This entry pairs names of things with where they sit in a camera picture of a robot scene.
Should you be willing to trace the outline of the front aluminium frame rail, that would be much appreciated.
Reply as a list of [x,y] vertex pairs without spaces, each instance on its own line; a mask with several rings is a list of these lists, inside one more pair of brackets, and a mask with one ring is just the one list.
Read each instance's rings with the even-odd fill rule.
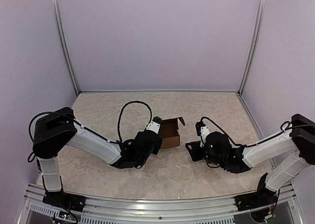
[[[14,223],[31,223],[31,214],[34,213],[47,217],[49,224],[52,224],[54,214],[56,224],[63,222],[58,217],[61,208],[42,202],[44,193],[41,185],[30,183]],[[72,213],[77,216],[79,224],[236,224],[237,215],[253,222],[251,214],[268,206],[239,211],[235,196],[240,194],[177,200],[124,199],[82,194],[86,197],[82,212]],[[293,186],[286,184],[280,190],[274,216],[267,223],[305,224],[303,219]]]

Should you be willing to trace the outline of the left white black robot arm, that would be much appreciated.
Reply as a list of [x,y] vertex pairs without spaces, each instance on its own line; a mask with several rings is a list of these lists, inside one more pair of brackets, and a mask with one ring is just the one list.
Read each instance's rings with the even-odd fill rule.
[[134,139],[123,142],[107,139],[82,125],[69,107],[40,113],[31,122],[35,124],[32,152],[39,161],[50,199],[60,207],[69,202],[68,194],[62,191],[57,159],[64,146],[80,149],[118,169],[140,169],[151,154],[158,154],[162,145],[158,134],[162,118],[158,116],[151,117],[146,128]]

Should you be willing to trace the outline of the brown cardboard box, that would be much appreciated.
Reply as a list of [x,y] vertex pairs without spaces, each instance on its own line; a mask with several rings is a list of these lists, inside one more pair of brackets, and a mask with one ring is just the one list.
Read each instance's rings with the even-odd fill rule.
[[180,146],[179,123],[186,125],[183,117],[162,120],[159,137],[162,139],[161,149],[170,149]]

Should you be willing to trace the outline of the aluminium corner post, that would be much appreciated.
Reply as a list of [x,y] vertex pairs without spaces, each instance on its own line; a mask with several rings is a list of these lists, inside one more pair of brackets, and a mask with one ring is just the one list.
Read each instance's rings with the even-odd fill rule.
[[243,96],[248,79],[249,79],[252,63],[253,63],[255,52],[258,46],[261,25],[263,22],[265,3],[266,3],[266,0],[258,0],[258,6],[257,6],[257,12],[256,12],[256,17],[255,17],[255,22],[254,22],[254,29],[253,29],[251,44],[250,44],[249,53],[246,60],[245,70],[244,70],[244,73],[241,79],[241,84],[238,90],[239,97]]
[[55,23],[56,23],[56,28],[57,28],[57,34],[58,34],[58,38],[59,38],[59,42],[61,46],[61,51],[62,51],[63,58],[65,61],[65,66],[66,66],[74,93],[76,96],[79,96],[81,91],[80,91],[77,77],[75,75],[75,71],[71,62],[69,49],[66,42],[59,0],[51,0],[51,3],[52,3],[52,10],[53,10],[53,15],[54,15]]

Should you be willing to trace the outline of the left aluminium corner post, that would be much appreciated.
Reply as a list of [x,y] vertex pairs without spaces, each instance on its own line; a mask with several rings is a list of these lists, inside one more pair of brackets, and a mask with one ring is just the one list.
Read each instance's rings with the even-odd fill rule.
[[71,62],[69,49],[66,42],[59,0],[51,0],[51,3],[52,3],[52,10],[53,10],[53,15],[54,15],[55,23],[56,23],[56,28],[57,28],[57,34],[58,34],[58,38],[59,38],[59,42],[61,46],[61,51],[62,51],[63,58],[65,61],[65,66],[66,66],[74,93],[76,96],[79,96],[81,91],[80,91],[77,77],[75,75],[75,71]]

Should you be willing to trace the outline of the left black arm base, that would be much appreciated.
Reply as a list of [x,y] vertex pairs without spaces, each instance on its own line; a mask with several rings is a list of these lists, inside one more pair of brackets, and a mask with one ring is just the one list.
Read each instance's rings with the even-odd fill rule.
[[45,194],[43,202],[68,211],[83,212],[86,197],[77,194],[66,193],[61,189],[58,192],[49,192],[44,186]]

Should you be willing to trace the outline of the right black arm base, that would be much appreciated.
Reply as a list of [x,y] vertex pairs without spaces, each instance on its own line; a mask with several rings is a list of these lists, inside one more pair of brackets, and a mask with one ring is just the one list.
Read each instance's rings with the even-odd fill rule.
[[266,188],[265,181],[267,174],[265,173],[260,178],[256,191],[235,196],[238,211],[254,209],[278,202],[277,191],[270,191]]

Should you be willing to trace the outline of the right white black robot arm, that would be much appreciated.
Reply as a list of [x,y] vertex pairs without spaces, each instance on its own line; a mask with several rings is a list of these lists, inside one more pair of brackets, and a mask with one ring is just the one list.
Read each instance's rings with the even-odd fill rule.
[[222,128],[211,132],[204,119],[195,124],[200,140],[185,144],[193,162],[204,160],[209,168],[240,174],[289,153],[279,166],[260,178],[252,194],[256,206],[264,205],[285,183],[315,163],[315,124],[300,114],[284,122],[278,132],[251,145],[235,143]]

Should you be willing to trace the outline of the right aluminium corner post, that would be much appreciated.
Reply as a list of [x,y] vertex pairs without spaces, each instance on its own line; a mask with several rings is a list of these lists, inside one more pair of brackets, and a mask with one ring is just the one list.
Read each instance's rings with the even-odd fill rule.
[[266,0],[258,0],[258,6],[257,6],[257,12],[256,12],[256,17],[255,17],[255,22],[254,22],[254,29],[253,29],[251,44],[250,44],[249,53],[246,60],[245,70],[244,70],[244,73],[241,79],[241,84],[238,90],[239,97],[243,96],[248,79],[249,79],[252,63],[253,63],[255,52],[258,46],[261,25],[263,22],[265,3],[266,3]]

